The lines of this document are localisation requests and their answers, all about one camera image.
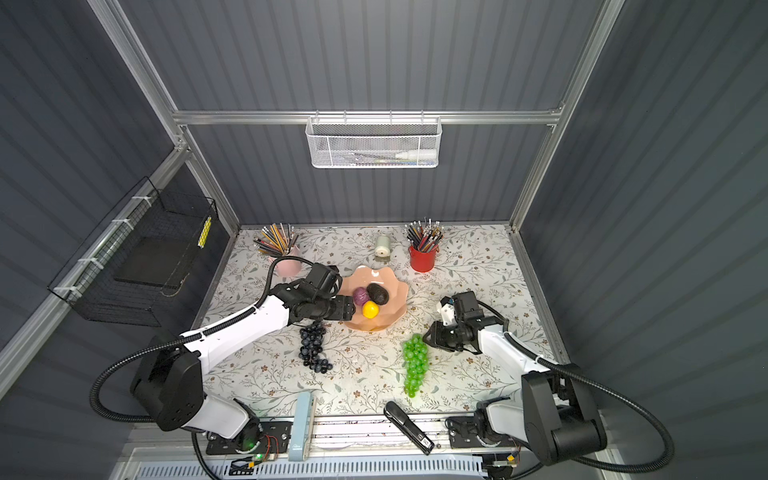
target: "avocado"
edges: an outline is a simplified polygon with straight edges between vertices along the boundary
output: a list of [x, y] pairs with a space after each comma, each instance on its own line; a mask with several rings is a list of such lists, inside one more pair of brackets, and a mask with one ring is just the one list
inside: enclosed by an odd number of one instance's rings
[[366, 287], [366, 291], [368, 292], [368, 296], [371, 297], [371, 300], [379, 305], [384, 305], [389, 302], [389, 292], [378, 283], [370, 283]]

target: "black wire basket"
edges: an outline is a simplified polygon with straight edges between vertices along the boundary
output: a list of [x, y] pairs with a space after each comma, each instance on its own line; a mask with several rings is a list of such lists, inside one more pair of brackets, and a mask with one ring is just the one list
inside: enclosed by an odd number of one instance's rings
[[153, 189], [48, 289], [88, 320], [164, 326], [216, 218], [210, 198]]

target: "floral tablecloth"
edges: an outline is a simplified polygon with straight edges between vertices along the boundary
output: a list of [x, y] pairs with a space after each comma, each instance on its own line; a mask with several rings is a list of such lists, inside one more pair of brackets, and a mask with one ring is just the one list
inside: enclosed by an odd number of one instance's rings
[[[255, 301], [264, 286], [267, 258], [253, 244], [258, 230], [242, 230], [203, 324], [212, 323]], [[391, 260], [375, 260], [373, 245], [380, 234], [392, 242]], [[431, 368], [422, 391], [409, 399], [402, 391], [405, 368], [402, 342], [423, 333], [439, 320], [435, 303], [443, 296], [474, 290], [479, 300], [510, 319], [509, 329], [537, 353], [551, 358], [521, 271], [502, 225], [450, 226], [437, 255], [435, 269], [410, 268], [403, 227], [301, 229], [301, 255], [337, 265], [348, 276], [358, 265], [389, 266], [410, 285], [406, 315], [378, 333], [328, 323], [324, 353], [334, 365], [326, 375], [315, 373], [298, 357], [298, 326], [262, 337], [217, 365], [204, 379], [220, 396], [237, 397], [260, 416], [291, 416], [296, 394], [312, 390], [317, 415], [380, 413], [389, 400], [408, 412], [464, 412], [478, 400], [515, 394], [518, 381], [487, 356], [429, 349]], [[308, 271], [307, 266], [301, 275]], [[283, 280], [273, 279], [273, 285]]]

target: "peach bowl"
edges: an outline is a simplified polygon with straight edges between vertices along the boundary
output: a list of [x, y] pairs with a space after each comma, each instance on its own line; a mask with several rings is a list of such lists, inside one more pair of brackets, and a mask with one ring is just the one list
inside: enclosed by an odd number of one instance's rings
[[370, 283], [378, 283], [389, 294], [389, 302], [379, 305], [379, 315], [372, 319], [362, 315], [362, 307], [355, 305], [355, 314], [346, 325], [363, 332], [378, 332], [391, 326], [406, 314], [406, 298], [408, 297], [408, 284], [397, 280], [395, 272], [385, 266], [379, 270], [372, 270], [365, 265], [358, 266], [350, 276], [343, 279], [339, 295], [352, 295], [358, 286], [368, 286]]

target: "white mesh basket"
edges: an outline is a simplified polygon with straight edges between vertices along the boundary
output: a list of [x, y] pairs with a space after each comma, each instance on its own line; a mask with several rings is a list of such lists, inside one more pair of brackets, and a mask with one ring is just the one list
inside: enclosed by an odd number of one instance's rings
[[317, 168], [437, 167], [440, 119], [419, 123], [306, 122], [306, 140]]

